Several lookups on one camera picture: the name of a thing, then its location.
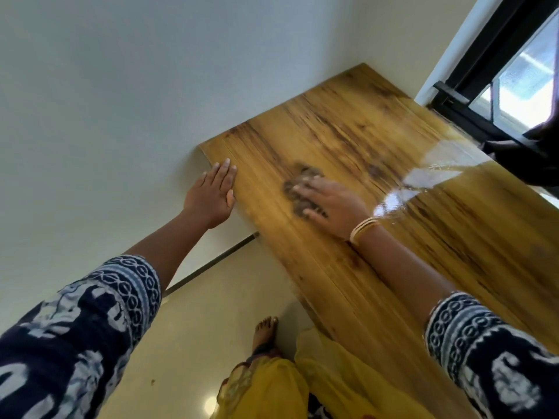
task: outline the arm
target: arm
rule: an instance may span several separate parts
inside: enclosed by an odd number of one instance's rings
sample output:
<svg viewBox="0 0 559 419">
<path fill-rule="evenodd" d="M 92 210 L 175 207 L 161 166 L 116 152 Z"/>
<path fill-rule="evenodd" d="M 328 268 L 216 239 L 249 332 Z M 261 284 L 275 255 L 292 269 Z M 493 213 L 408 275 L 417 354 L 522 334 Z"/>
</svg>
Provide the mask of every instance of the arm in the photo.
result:
<svg viewBox="0 0 559 419">
<path fill-rule="evenodd" d="M 294 187 L 323 208 L 307 217 L 341 239 L 369 218 L 362 200 L 344 186 L 314 178 Z M 362 232 L 355 249 L 425 326 L 429 354 L 464 390 L 483 417 L 553 417 L 559 409 L 559 357 L 505 324 L 393 238 L 381 225 Z"/>
<path fill-rule="evenodd" d="M 0 417 L 95 417 L 157 314 L 162 290 L 234 205 L 236 168 L 216 165 L 183 211 L 126 253 L 69 284 L 0 338 Z"/>
<path fill-rule="evenodd" d="M 326 232 L 346 241 L 349 241 L 353 228 L 370 217 L 365 203 L 337 182 L 316 178 L 309 181 L 307 188 L 297 187 L 295 190 L 322 206 L 328 215 L 325 218 L 309 209 L 305 211 L 308 218 Z M 366 229 L 355 249 L 421 325 L 427 323 L 429 313 L 440 300 L 456 291 L 454 285 L 380 225 Z"/>
<path fill-rule="evenodd" d="M 209 173 L 204 172 L 186 194 L 183 211 L 124 253 L 144 257 L 157 271 L 163 289 L 204 233 L 229 218 L 235 205 L 232 188 L 237 172 L 229 163 L 226 159 L 223 165 L 215 163 Z"/>
</svg>

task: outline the hand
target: hand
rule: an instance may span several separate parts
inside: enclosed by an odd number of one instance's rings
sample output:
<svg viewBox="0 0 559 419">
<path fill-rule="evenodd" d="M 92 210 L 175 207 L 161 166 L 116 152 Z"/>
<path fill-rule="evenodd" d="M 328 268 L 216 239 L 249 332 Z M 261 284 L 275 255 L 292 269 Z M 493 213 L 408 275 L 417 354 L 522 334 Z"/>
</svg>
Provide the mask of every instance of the hand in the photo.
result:
<svg viewBox="0 0 559 419">
<path fill-rule="evenodd" d="M 346 241 L 349 240 L 355 226 L 371 217 L 361 198 L 342 184 L 324 177 L 309 179 L 306 186 L 295 185 L 293 191 L 318 204 L 328 216 L 324 217 L 312 209 L 305 209 L 303 213 L 307 218 L 326 232 Z"/>
<path fill-rule="evenodd" d="M 225 159 L 222 165 L 215 163 L 210 172 L 204 172 L 186 194 L 183 212 L 206 222 L 208 229 L 225 222 L 235 205 L 233 184 L 237 167 L 229 168 L 229 164 L 229 159 Z"/>
</svg>

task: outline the wood grain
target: wood grain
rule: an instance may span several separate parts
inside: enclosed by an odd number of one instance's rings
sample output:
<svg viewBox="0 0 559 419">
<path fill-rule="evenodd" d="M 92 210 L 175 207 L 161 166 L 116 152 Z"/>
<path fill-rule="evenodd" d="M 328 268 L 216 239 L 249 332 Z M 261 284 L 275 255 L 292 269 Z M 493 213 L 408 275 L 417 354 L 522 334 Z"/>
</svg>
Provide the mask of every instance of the wood grain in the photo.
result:
<svg viewBox="0 0 559 419">
<path fill-rule="evenodd" d="M 559 211 L 368 66 L 200 147 L 238 165 L 235 195 L 315 320 L 436 417 L 476 416 L 374 271 L 292 213 L 294 161 L 353 189 L 413 252 L 559 352 Z"/>
</svg>

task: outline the navy blue printed sleeve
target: navy blue printed sleeve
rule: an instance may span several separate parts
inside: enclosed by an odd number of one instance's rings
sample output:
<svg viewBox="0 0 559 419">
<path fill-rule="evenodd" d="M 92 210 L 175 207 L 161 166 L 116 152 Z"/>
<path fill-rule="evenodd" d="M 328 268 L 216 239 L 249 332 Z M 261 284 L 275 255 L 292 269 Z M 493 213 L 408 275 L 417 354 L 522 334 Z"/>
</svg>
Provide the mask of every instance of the navy blue printed sleeve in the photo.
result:
<svg viewBox="0 0 559 419">
<path fill-rule="evenodd" d="M 482 417 L 544 418 L 559 411 L 559 357 L 469 294 L 440 302 L 424 337 L 429 354 Z"/>
<path fill-rule="evenodd" d="M 0 338 L 0 417 L 94 418 L 160 303 L 157 273 L 139 256 L 40 303 Z"/>
</svg>

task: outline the finger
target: finger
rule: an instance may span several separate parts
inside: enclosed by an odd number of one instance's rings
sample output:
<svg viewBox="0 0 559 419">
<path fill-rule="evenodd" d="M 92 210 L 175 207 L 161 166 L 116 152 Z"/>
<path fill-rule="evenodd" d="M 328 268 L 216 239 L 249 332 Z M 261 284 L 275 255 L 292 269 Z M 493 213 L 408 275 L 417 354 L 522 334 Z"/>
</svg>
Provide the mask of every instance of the finger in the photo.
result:
<svg viewBox="0 0 559 419">
<path fill-rule="evenodd" d="M 323 205 L 326 200 L 326 197 L 314 188 L 306 188 L 302 185 L 295 185 L 292 191 L 318 205 Z"/>
<path fill-rule="evenodd" d="M 223 178 L 223 182 L 219 187 L 222 194 L 227 194 L 227 191 L 233 188 L 233 185 L 235 184 L 236 176 L 237 176 L 237 166 L 231 166 L 229 168 L 229 172 L 227 172 L 227 175 Z"/>
<path fill-rule="evenodd" d="M 305 214 L 307 219 L 309 219 L 311 222 L 314 222 L 319 226 L 326 227 L 326 224 L 328 223 L 328 219 L 326 219 L 320 213 L 317 213 L 312 209 L 305 209 L 303 210 L 303 213 Z"/>
<path fill-rule="evenodd" d="M 206 179 L 206 175 L 207 175 L 207 172 L 204 172 L 202 174 L 202 176 L 200 176 L 198 179 L 196 179 L 196 182 L 194 182 L 194 185 L 192 185 L 192 187 L 194 187 L 194 188 L 201 187 L 204 184 L 204 180 Z"/>
<path fill-rule="evenodd" d="M 235 206 L 236 200 L 235 200 L 235 195 L 234 195 L 232 189 L 227 191 L 227 195 L 225 196 L 225 202 L 227 203 L 227 208 L 229 210 L 233 210 L 233 207 Z"/>
<path fill-rule="evenodd" d="M 310 187 L 313 187 L 314 189 L 316 189 L 321 193 L 327 193 L 328 190 L 331 190 L 333 187 L 337 185 L 337 182 L 331 181 L 322 176 L 316 176 L 308 180 L 305 179 L 305 184 L 309 185 Z"/>
<path fill-rule="evenodd" d="M 211 185 L 213 182 L 213 179 L 215 178 L 215 175 L 217 175 L 217 171 L 219 170 L 219 163 L 215 163 L 213 165 L 213 167 L 211 168 L 211 170 L 208 172 L 208 174 L 206 175 L 206 179 L 204 180 L 204 184 L 205 185 Z"/>
<path fill-rule="evenodd" d="M 213 178 L 212 185 L 220 188 L 221 183 L 223 182 L 223 178 L 227 175 L 227 172 L 229 171 L 229 164 L 230 163 L 231 163 L 231 160 L 225 159 L 225 161 L 223 162 L 223 164 L 221 165 L 221 167 L 217 171 L 215 177 Z"/>
</svg>

